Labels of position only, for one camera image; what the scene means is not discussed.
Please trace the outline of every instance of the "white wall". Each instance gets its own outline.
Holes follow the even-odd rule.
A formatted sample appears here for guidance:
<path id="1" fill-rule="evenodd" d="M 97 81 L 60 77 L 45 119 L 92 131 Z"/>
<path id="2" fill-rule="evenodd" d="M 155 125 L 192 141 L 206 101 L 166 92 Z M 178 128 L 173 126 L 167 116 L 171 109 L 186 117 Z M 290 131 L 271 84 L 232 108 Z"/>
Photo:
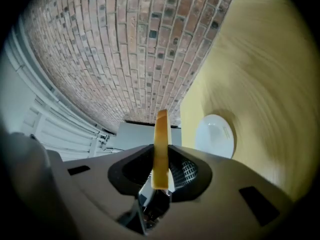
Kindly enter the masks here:
<path id="1" fill-rule="evenodd" d="M 3 52 L 0 55 L 0 117 L 9 133 L 20 132 L 35 97 Z"/>
<path id="2" fill-rule="evenodd" d="M 120 123 L 114 141 L 114 148 L 128 150 L 142 145 L 154 143 L 155 127 L 134 123 Z M 181 129 L 171 129 L 172 144 L 181 146 Z"/>

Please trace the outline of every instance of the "brick wall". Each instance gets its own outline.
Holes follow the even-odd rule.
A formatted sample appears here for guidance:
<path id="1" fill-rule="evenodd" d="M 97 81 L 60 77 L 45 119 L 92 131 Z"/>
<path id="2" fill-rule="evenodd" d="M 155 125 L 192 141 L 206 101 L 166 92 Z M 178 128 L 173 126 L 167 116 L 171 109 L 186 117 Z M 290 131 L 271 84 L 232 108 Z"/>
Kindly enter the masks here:
<path id="1" fill-rule="evenodd" d="M 33 0 L 23 19 L 37 60 L 83 112 L 116 132 L 180 103 L 232 0 Z"/>

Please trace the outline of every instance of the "white plate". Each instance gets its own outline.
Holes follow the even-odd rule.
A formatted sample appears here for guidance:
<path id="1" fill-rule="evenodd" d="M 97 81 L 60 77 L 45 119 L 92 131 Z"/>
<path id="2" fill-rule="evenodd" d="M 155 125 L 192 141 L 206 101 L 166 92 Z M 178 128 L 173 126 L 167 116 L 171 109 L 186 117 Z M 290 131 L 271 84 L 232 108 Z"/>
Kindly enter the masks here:
<path id="1" fill-rule="evenodd" d="M 221 116 L 210 114 L 199 123 L 195 133 L 195 148 L 224 158 L 232 158 L 234 135 L 230 125 Z"/>

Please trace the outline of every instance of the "black slot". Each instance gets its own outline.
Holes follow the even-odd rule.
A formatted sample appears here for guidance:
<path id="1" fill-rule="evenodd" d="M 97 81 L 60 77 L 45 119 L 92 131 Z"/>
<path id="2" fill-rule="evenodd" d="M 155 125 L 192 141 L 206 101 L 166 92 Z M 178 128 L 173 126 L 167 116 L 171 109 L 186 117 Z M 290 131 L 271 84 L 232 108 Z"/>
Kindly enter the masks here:
<path id="1" fill-rule="evenodd" d="M 239 192 L 260 226 L 265 226 L 280 214 L 279 211 L 254 187 L 244 187 Z"/>
<path id="2" fill-rule="evenodd" d="M 82 166 L 78 166 L 75 168 L 70 168 L 70 169 L 68 169 L 68 172 L 70 175 L 75 175 L 75 174 L 83 173 L 88 170 L 90 170 L 89 166 L 82 165 Z"/>

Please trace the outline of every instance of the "white railing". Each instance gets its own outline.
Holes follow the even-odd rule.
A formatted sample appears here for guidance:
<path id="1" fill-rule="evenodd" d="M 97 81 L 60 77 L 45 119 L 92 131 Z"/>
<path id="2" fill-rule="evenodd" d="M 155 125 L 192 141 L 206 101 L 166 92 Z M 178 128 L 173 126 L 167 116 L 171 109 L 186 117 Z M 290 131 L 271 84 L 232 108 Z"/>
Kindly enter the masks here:
<path id="1" fill-rule="evenodd" d="M 118 152 L 112 147 L 106 148 L 114 134 L 103 131 L 83 114 L 44 74 L 29 46 L 21 20 L 9 33 L 4 50 L 15 72 L 36 95 L 21 126 L 24 134 L 35 135 L 46 149 L 59 152 L 64 161 Z"/>

